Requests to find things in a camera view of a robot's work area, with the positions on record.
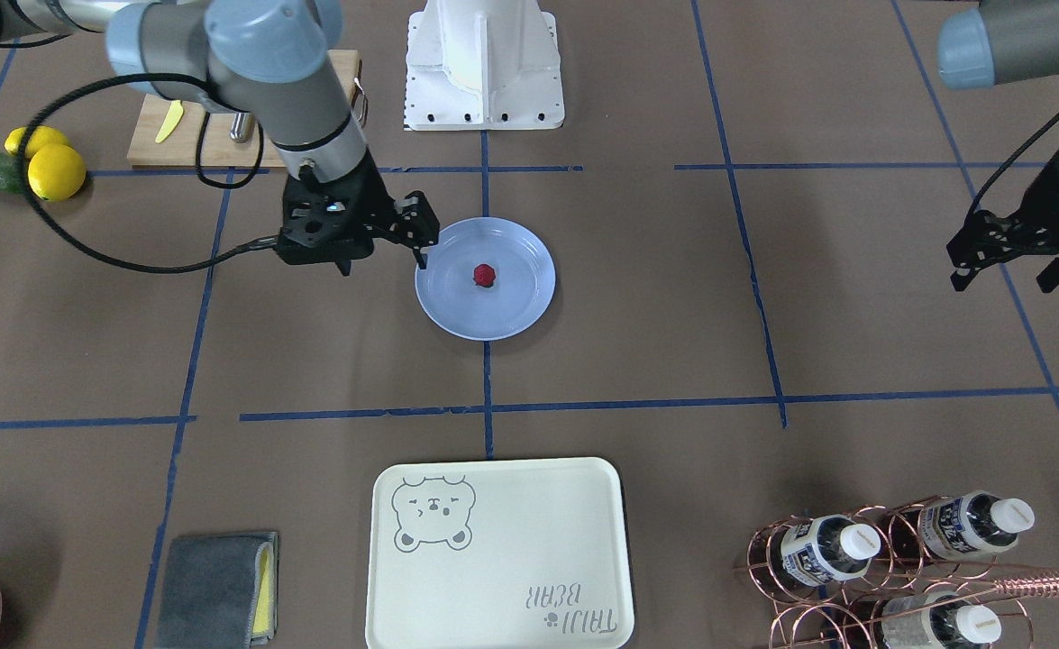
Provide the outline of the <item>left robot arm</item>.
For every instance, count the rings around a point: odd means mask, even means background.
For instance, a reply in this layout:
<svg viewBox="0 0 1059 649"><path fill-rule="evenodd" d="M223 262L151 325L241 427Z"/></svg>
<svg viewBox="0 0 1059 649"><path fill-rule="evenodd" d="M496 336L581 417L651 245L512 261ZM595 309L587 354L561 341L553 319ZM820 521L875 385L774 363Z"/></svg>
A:
<svg viewBox="0 0 1059 649"><path fill-rule="evenodd" d="M980 1L945 21L937 38L938 76L954 90L995 87L1059 75L1059 1ZM1022 256L1045 256L1036 277L1045 293L1059 287L1059 149L1015 213L967 210L946 245L954 290L966 290L979 272Z"/></svg>

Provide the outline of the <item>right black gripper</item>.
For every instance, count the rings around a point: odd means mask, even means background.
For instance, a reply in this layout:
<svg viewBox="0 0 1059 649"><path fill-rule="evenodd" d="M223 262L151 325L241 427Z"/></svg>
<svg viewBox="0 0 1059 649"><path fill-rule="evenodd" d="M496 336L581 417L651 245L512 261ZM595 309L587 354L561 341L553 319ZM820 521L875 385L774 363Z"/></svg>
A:
<svg viewBox="0 0 1059 649"><path fill-rule="evenodd" d="M390 241L413 254L426 270L426 248L439 242L439 219L421 190L394 201L372 154L339 179L322 181L315 161L287 177L282 194L283 223L274 252L286 264L331 262L351 276L352 262L367 258L374 239L390 223Z"/></svg>

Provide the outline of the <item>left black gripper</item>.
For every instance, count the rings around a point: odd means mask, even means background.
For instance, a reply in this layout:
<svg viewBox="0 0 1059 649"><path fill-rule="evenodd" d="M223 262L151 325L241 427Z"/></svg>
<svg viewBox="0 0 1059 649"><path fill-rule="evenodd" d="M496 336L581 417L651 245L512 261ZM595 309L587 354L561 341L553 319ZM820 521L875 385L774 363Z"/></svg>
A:
<svg viewBox="0 0 1059 649"><path fill-rule="evenodd" d="M1036 276L1037 287L1052 293L1059 287L1059 152L1025 190L1015 214L1003 219L991 211L968 214L961 230L946 244L953 263L954 291L965 291L980 270L1019 256L1047 256L1051 262Z"/></svg>

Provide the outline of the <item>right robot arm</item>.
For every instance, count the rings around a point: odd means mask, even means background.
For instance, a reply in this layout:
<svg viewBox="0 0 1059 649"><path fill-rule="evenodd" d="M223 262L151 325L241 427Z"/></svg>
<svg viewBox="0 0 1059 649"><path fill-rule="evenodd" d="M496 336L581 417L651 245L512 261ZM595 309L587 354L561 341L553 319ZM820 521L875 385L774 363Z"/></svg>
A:
<svg viewBox="0 0 1059 649"><path fill-rule="evenodd" d="M408 248L425 269L438 219L418 190L389 195L331 62L342 28L336 1L0 1L0 46L98 33L114 70L47 105L31 128L75 100L131 86L209 114L251 115L279 154L288 174L279 233L175 274L271 250L286 264L333 263L348 275L377 240Z"/></svg>

